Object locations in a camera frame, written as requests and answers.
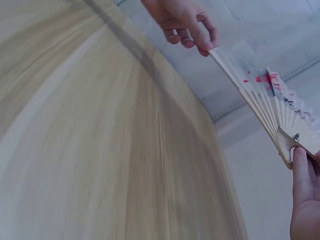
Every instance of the plywood board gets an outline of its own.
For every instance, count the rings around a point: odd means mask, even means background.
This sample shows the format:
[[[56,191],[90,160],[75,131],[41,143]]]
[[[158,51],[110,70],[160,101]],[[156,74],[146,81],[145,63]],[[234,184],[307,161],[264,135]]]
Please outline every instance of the plywood board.
[[[211,118],[117,6],[23,2],[0,28],[0,239],[247,239]]]

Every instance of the wooden surface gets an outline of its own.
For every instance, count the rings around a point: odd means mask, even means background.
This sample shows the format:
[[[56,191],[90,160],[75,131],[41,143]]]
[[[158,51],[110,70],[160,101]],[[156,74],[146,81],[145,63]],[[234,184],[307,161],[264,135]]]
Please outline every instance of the wooden surface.
[[[247,239],[208,113],[116,5],[5,1],[0,33],[0,239]]]

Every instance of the white wall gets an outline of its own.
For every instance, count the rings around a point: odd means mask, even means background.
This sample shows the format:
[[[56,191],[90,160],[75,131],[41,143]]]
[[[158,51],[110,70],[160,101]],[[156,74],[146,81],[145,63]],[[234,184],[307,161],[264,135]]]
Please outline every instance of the white wall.
[[[320,65],[289,82],[320,116]],[[289,240],[292,172],[246,106],[217,123],[250,240]]]

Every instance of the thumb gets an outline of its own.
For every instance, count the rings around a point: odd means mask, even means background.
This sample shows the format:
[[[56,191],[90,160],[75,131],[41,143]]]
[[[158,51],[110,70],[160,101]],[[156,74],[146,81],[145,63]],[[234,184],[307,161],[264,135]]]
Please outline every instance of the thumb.
[[[293,207],[313,199],[313,186],[308,170],[306,151],[296,147],[293,152]]]
[[[189,29],[190,34],[195,42],[195,44],[204,51],[209,51],[214,48],[214,44],[209,41],[204,31],[201,29],[198,23],[196,15],[189,15],[186,23],[186,27]]]

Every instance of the white ceiling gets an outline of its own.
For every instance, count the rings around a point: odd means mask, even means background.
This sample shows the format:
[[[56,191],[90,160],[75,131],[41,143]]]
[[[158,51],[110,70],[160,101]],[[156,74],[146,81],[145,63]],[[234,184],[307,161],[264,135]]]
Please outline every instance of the white ceiling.
[[[195,47],[185,49],[181,45],[168,43],[139,0],[115,0],[115,2],[177,69],[183,80],[206,106],[213,120],[216,121],[243,105],[239,93],[213,59],[200,56]],[[285,40],[286,34],[297,35],[297,29],[293,30],[293,26],[306,21],[306,18],[320,7],[317,0],[200,0],[199,2],[218,26],[221,47],[225,51],[236,55],[253,54],[255,60],[257,53],[268,54],[269,61],[263,64],[273,63],[276,71],[278,72],[279,68],[284,74],[294,67],[294,63],[291,62],[283,66],[283,69],[280,68],[282,62],[288,61],[289,57],[280,56],[279,52],[286,49],[285,46],[288,44],[285,41],[282,45],[278,44],[274,37],[270,38],[266,33],[271,29],[277,30],[277,33],[280,33],[278,34],[280,40]],[[291,26],[284,32],[284,27],[289,24]],[[272,46],[275,45],[278,45],[278,49],[272,51],[275,49]]]

